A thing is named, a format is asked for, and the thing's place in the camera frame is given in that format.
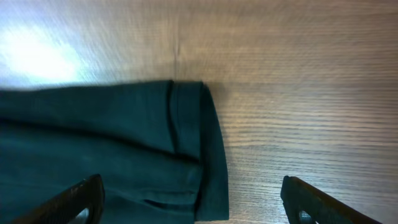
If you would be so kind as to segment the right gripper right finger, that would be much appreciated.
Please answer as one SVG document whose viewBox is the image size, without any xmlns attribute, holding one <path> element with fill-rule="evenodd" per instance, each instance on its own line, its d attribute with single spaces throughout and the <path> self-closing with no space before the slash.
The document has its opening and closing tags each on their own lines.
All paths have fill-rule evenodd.
<svg viewBox="0 0 398 224">
<path fill-rule="evenodd" d="M 280 197 L 290 224 L 381 224 L 298 177 L 284 177 Z"/>
</svg>

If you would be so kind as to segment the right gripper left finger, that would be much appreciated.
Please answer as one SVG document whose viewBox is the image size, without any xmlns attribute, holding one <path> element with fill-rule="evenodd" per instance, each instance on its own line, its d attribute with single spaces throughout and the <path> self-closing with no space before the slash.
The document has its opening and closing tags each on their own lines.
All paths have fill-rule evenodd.
<svg viewBox="0 0 398 224">
<path fill-rule="evenodd" d="M 98 224 L 103 214 L 104 201 L 103 181 L 99 174 L 95 174 L 12 222 L 17 224 Z"/>
</svg>

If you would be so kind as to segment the black t-shirt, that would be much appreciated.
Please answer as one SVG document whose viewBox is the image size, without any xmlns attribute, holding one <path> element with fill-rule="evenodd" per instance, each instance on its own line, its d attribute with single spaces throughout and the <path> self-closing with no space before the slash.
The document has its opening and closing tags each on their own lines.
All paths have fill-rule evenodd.
<svg viewBox="0 0 398 224">
<path fill-rule="evenodd" d="M 103 223 L 229 218 L 208 87 L 157 81 L 1 92 L 1 222 L 99 174 Z"/>
</svg>

